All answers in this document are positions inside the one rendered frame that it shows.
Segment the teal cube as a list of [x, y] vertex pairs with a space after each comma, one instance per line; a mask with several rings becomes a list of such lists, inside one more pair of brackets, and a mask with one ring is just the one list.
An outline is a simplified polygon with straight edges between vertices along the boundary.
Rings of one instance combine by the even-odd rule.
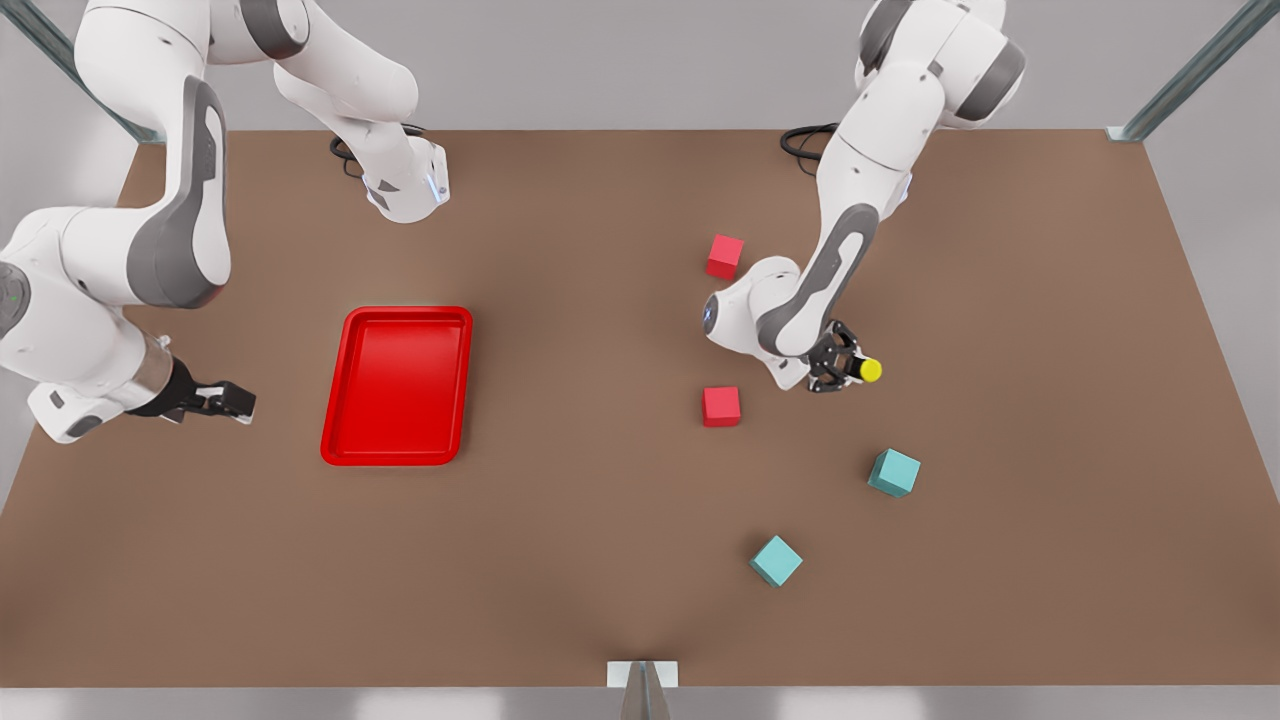
[[749, 568], [772, 588], [781, 588], [801, 566], [803, 557], [782, 537], [771, 537], [748, 561]]
[[895, 498], [913, 492], [922, 464], [895, 448], [881, 452], [873, 464], [868, 486]]

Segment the silver frame post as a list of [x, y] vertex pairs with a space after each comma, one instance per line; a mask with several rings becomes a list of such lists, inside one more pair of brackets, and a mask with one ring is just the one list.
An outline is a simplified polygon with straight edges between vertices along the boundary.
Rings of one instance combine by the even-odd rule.
[[76, 68], [73, 42], [41, 12], [33, 0], [0, 0], [0, 15], [10, 20], [87, 97], [93, 100], [137, 143], [165, 143], [163, 133], [127, 120], [99, 100]]
[[1110, 126], [1111, 142], [1140, 143], [1220, 70], [1268, 22], [1280, 0], [1245, 0], [1224, 26], [1124, 126]]
[[620, 720], [671, 720], [666, 689], [678, 685], [678, 662], [609, 661], [605, 685], [623, 688]]

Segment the red rectangular tray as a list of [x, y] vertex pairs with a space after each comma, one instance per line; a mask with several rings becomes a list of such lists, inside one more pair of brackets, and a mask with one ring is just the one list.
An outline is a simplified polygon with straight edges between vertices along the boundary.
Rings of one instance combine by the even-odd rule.
[[442, 466], [460, 451], [472, 314], [365, 306], [346, 318], [320, 441], [333, 466]]

